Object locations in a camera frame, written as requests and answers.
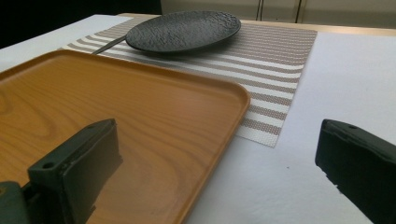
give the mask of utensil handle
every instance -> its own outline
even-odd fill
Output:
[[[102,46],[101,48],[97,49],[96,51],[94,51],[92,54],[99,54],[102,53],[103,51],[110,49],[111,47],[119,44],[120,42],[124,41],[126,38],[126,35],[123,35],[122,37],[119,37],[111,42],[109,42],[108,44]]]

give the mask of wood grain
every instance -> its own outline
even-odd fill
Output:
[[[181,223],[248,105],[234,83],[55,51],[0,74],[0,181],[25,184],[35,161],[114,118],[123,164],[89,223]]]

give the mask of white table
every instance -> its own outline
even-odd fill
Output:
[[[94,15],[0,49],[0,71],[130,18]],[[396,144],[396,36],[318,32],[275,148],[235,137],[188,223],[371,223],[315,165],[336,119]]]

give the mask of gray and white striped placemat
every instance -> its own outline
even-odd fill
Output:
[[[130,19],[63,49],[92,53],[145,20]],[[230,40],[193,54],[147,54],[123,41],[101,55],[239,83],[251,103],[237,135],[274,147],[316,36],[315,31],[243,23]]]

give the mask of dark textured plate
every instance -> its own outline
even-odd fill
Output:
[[[240,28],[241,21],[229,13],[183,11],[136,25],[126,35],[126,42],[149,52],[181,52],[218,43]]]

